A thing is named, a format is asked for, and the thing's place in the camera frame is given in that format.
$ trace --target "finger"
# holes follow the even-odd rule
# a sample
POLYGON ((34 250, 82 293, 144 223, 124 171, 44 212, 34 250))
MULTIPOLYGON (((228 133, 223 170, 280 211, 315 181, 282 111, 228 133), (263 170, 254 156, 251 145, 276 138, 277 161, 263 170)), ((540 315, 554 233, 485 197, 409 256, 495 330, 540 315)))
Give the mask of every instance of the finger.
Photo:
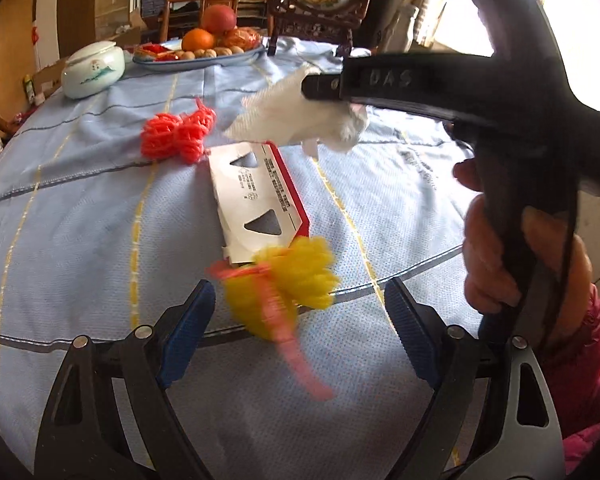
POLYGON ((471 244, 462 247, 464 265, 471 281, 484 294, 495 301, 502 301, 510 306, 520 302, 520 292, 513 277, 503 268, 488 269, 476 256, 471 244))
POLYGON ((475 169, 475 161, 472 158, 458 162, 453 169, 453 176, 458 182, 474 191, 482 191, 482 184, 478 171, 475 169))
POLYGON ((464 297, 481 314, 497 314, 502 309, 500 303, 481 291, 469 276, 464 280, 464 297))
MULTIPOLYGON (((566 222, 531 206, 522 212, 522 232, 531 250, 553 272, 562 270, 562 253, 567 236, 566 222)), ((575 235, 570 273, 587 273, 589 258, 582 239, 575 235)))
POLYGON ((491 227, 484 211, 484 195, 478 195, 469 204, 464 219, 464 236, 478 258, 490 269, 502 267, 502 240, 491 227))

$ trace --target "blue clamp pad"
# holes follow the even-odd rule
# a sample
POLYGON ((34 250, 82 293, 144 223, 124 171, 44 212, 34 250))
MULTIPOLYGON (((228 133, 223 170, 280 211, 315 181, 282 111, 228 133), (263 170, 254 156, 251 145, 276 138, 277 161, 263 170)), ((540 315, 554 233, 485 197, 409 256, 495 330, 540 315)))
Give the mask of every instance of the blue clamp pad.
POLYGON ((436 389, 442 380, 439 357, 445 323, 433 308, 418 304, 398 278, 386 284, 384 308, 416 375, 436 389))
POLYGON ((216 292, 207 280, 200 280, 183 305, 184 314, 162 346, 158 384, 167 389, 181 379, 196 351, 216 307, 216 292))

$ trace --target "metal rivet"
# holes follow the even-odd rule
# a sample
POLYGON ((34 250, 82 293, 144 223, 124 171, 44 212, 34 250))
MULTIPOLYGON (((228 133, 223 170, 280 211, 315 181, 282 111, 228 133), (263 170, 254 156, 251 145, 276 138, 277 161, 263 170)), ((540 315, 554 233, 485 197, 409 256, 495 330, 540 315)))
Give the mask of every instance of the metal rivet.
POLYGON ((515 335, 511 338, 511 344, 518 350, 524 350, 527 347, 526 339, 520 335, 515 335))
POLYGON ((451 325, 447 327, 446 333, 451 339, 462 339, 466 332, 464 331, 464 328, 459 325, 451 325))
POLYGON ((89 338, 85 335, 79 335, 77 338, 74 339, 73 345, 76 348, 84 348, 85 346, 87 346, 87 343, 89 342, 89 338))
POLYGON ((154 330, 149 325, 139 326, 134 331, 134 335, 138 339, 147 339, 152 333, 154 333, 154 330))

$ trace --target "bottle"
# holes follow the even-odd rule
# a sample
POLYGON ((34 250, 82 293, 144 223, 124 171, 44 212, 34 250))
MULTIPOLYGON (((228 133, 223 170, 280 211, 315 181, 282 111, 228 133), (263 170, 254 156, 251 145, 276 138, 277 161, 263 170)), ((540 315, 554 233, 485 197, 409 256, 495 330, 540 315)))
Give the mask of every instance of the bottle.
POLYGON ((413 25, 416 21, 419 8, 409 3, 402 2, 400 7, 382 34, 378 52, 387 54, 393 52, 403 54, 411 48, 413 42, 413 25))
POLYGON ((36 98, 36 93, 33 89, 33 79, 30 75, 27 74, 24 76, 22 85, 24 86, 24 93, 27 95, 27 101, 29 101, 29 104, 32 105, 36 98))

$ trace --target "yellow stripe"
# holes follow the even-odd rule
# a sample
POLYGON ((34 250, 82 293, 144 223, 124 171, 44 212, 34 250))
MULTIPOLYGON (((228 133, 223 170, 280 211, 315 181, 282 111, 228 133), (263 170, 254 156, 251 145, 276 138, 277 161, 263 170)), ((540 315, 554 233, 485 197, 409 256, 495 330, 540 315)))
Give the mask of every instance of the yellow stripe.
MULTIPOLYGON (((171 101, 178 84, 178 74, 173 76, 171 91, 164 104, 164 113, 168 113, 171 108, 171 101)), ((149 195, 151 186, 154 184, 155 175, 158 171, 158 163, 154 161, 151 165, 149 177, 146 180, 144 189, 140 194, 140 201, 136 206, 134 223, 131 226, 131 253, 129 254, 129 324, 131 330, 140 325, 140 286, 139 286, 139 262, 140 262, 140 238, 142 235, 142 212, 144 211, 144 201, 149 195)))
POLYGON ((316 67, 320 72, 322 72, 322 67, 320 65, 318 65, 317 63, 314 63, 313 61, 311 61, 303 56, 300 56, 300 52, 298 51, 297 46, 296 46, 296 56, 298 56, 303 63, 307 63, 307 65, 316 67))
MULTIPOLYGON (((74 127, 71 129, 69 134, 64 138, 64 140, 62 141, 60 146, 58 146, 58 149, 54 153, 54 156, 51 159, 52 162, 54 160, 56 160, 56 158, 58 158, 58 156, 62 152, 62 149, 67 144, 67 141, 69 140, 69 138, 78 129, 78 126, 80 125, 80 118, 84 114, 86 114, 89 110, 91 110, 91 108, 93 108, 93 106, 98 101, 99 101, 99 99, 95 98, 91 102, 91 104, 88 107, 86 107, 84 109, 84 111, 78 116, 78 118, 75 120, 74 127)), ((4 269, 2 270, 2 279, 0 280, 0 334, 1 334, 1 327, 2 327, 2 308, 4 307, 4 291, 7 287, 7 278, 9 276, 9 268, 11 267, 13 251, 14 251, 16 244, 18 243, 18 240, 20 238, 20 233, 22 232, 22 227, 24 225, 25 220, 27 219, 29 210, 31 209, 31 204, 33 204, 33 201, 34 201, 36 195, 38 194, 38 189, 40 188, 40 183, 42 182, 42 167, 43 167, 42 164, 40 164, 36 170, 36 181, 33 186, 33 191, 31 192, 31 196, 29 197, 29 200, 27 201, 27 205, 24 207, 24 211, 22 212, 22 216, 20 217, 20 222, 18 223, 18 228, 16 229, 16 234, 13 235, 13 240, 11 241, 11 245, 9 246, 9 250, 7 251, 7 256, 4 259, 4 269)))
POLYGON ((254 69, 256 69, 260 73, 260 75, 264 78, 264 81, 266 81, 267 86, 273 85, 273 81, 270 78, 269 74, 266 72, 266 70, 257 66, 255 60, 251 61, 250 65, 253 66, 254 69))
POLYGON ((362 256, 362 262, 364 263, 366 273, 369 275, 369 279, 371 280, 371 285, 373 286, 374 292, 376 293, 376 296, 378 297, 378 301, 384 307, 384 296, 382 295, 382 290, 380 290, 380 286, 378 285, 378 275, 376 274, 376 271, 374 270, 373 266, 371 265, 371 261, 369 261, 369 257, 366 255, 366 249, 365 249, 365 245, 362 242, 362 237, 360 236, 360 233, 358 232, 358 229, 356 228, 356 225, 354 224, 353 219, 347 212, 347 209, 344 207, 344 203, 342 202, 340 197, 338 197, 336 195, 336 192, 333 189, 333 186, 328 181, 327 176, 322 171, 322 168, 320 167, 320 165, 318 164, 318 162, 316 160, 314 160, 314 159, 311 159, 311 160, 314 163, 315 169, 318 171, 320 178, 322 179, 322 183, 324 184, 324 187, 327 189, 327 191, 331 195, 331 198, 333 199, 334 204, 338 207, 338 209, 340 209, 342 216, 344 216, 344 219, 347 221, 347 224, 349 224, 349 227, 350 227, 351 231, 353 232, 353 237, 356 239, 358 248, 360 249, 360 255, 362 256))
POLYGON ((451 450, 451 459, 454 461, 454 467, 462 465, 462 459, 460 458, 460 452, 457 447, 451 450))

